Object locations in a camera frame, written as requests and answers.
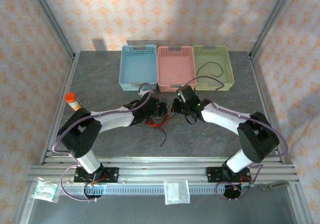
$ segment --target small bottle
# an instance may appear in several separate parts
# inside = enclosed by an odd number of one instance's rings
[[[75,93],[67,93],[64,97],[64,99],[67,101],[67,103],[70,105],[70,107],[74,110],[77,111],[82,107],[82,104],[77,100],[76,94]]]

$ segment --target plastic bag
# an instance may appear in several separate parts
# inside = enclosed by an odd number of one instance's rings
[[[187,180],[164,182],[165,204],[190,203],[190,192]]]
[[[60,182],[38,177],[35,187],[34,199],[40,199],[51,203],[58,203],[61,194]]]

